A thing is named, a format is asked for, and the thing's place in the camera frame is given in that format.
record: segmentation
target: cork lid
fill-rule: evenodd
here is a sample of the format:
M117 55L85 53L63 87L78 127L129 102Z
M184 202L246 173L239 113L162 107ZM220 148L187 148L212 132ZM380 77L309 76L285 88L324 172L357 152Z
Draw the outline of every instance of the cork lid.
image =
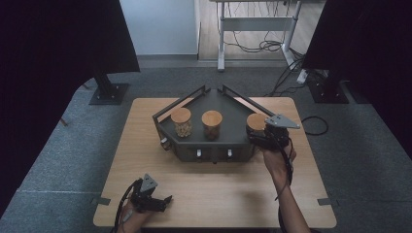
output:
M265 127L265 122L264 120L266 119L265 115L262 114L251 114L248 116L248 119L246 122L248 123L248 126L251 127L253 130L258 130L261 131Z
M179 108L175 110L172 114L172 120L175 123L185 123L190 119L191 112L187 108Z
M222 122L222 119L223 117L221 113L214 110L208 111L202 116L202 122L210 127L219 125Z

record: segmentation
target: wooden tabletop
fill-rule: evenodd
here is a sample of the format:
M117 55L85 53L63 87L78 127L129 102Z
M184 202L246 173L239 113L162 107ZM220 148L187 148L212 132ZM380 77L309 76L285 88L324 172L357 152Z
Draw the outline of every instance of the wooden tabletop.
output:
M252 99L301 125L291 98ZM155 214L145 227L279 227L276 190L261 152L246 163L215 165L181 162L171 150L162 148L152 116L175 100L134 100L102 192L102 197L111 202L108 206L98 205L94 224L113 226L124 192L148 173L158 183L152 197L173 195L173 199L166 211ZM289 131L297 152L292 182L297 204L310 227L334 227L336 218L331 206L318 204L318 199L327 195L304 129Z

